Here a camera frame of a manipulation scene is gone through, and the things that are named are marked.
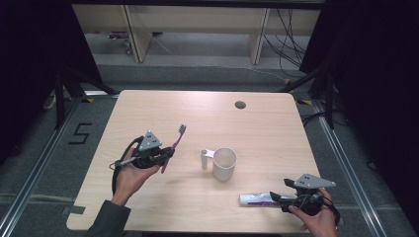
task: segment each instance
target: toothbrush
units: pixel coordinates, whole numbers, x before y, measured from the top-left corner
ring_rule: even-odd
[[[174,151],[176,149],[176,146],[179,144],[179,141],[181,141],[183,134],[186,131],[186,126],[184,124],[181,124],[181,126],[179,127],[179,133],[181,133],[181,135],[179,136],[178,140],[173,143],[171,149],[172,151]],[[169,163],[170,159],[167,159],[166,163],[164,163],[163,168],[161,169],[161,174],[164,173],[164,171],[166,170],[167,164]]]

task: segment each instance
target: dark sleeve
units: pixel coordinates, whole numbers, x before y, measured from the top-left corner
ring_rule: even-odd
[[[128,207],[105,200],[95,222],[87,230],[85,236],[121,236],[126,227],[129,213]]]

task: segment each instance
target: person's hand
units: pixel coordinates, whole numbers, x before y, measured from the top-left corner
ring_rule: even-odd
[[[325,198],[332,200],[332,196],[324,189],[320,192]],[[314,237],[336,237],[335,216],[329,207],[322,205],[320,211],[313,216],[305,214],[302,210],[290,205],[289,210],[292,214],[298,217],[304,224],[300,230],[305,231],[308,229]]]
[[[132,151],[133,148],[126,154],[126,158],[131,156]],[[141,188],[150,176],[157,173],[159,168],[156,165],[148,169],[138,169],[132,164],[122,167],[117,177],[116,190],[111,202],[117,205],[126,205],[129,198]]]

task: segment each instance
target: gripper camera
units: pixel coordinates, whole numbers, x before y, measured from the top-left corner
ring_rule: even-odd
[[[333,205],[333,202],[319,191],[319,188],[336,187],[334,182],[304,174],[296,181],[284,179],[284,183],[287,187],[296,190],[295,196],[282,196],[270,192],[271,199],[280,204],[283,212],[290,212],[289,206],[292,205],[313,216],[320,211],[322,205],[325,205],[335,214],[335,224],[338,226],[340,221],[339,211]]]

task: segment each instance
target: toothbrush bristles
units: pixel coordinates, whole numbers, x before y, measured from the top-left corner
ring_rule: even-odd
[[[186,130],[186,126],[184,124],[181,124],[181,126],[179,127],[179,132],[183,134],[185,130]]]

